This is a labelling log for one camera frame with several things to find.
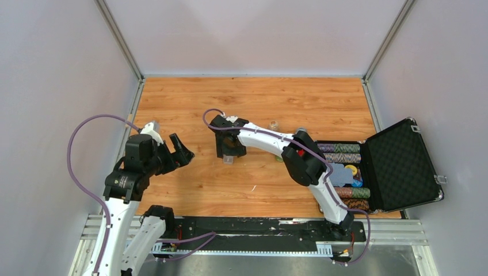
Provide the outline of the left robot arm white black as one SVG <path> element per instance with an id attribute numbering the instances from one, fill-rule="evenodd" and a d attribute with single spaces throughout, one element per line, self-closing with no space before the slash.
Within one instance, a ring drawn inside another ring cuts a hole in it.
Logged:
<path id="1" fill-rule="evenodd" d="M 137 275 L 151 248 L 160 237 L 176 231 L 172 208 L 151 206 L 142 224 L 128 242 L 129 229 L 150 178 L 188 165 L 194 153 L 179 137 L 170 135 L 174 152 L 156 134 L 137 134 L 128 138 L 125 155 L 106 177 L 103 192 L 107 210 L 90 262 L 84 275 Z"/>

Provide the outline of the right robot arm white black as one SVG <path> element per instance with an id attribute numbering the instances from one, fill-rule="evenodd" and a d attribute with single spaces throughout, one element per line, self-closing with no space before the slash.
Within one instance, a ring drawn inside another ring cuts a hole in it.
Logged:
<path id="1" fill-rule="evenodd" d="M 221 114 L 207 126 L 215 134 L 219 158 L 244 156 L 249 147 L 280 156 L 290 177 L 313 194 L 329 222 L 331 237 L 343 240 L 350 235 L 354 214 L 335 191 L 330 180 L 333 168 L 308 133 L 275 132 L 247 120 Z"/>

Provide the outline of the green pill bottle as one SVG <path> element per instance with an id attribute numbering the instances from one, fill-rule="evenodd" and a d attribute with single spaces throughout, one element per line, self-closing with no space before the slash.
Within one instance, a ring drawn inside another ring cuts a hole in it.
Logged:
<path id="1" fill-rule="evenodd" d="M 280 162 L 280 163 L 283 163 L 283 162 L 284 162 L 284 160 L 283 160 L 283 158 L 282 158 L 282 155 L 281 155 L 281 154 L 275 155 L 275 159 L 276 159 L 278 162 Z"/>

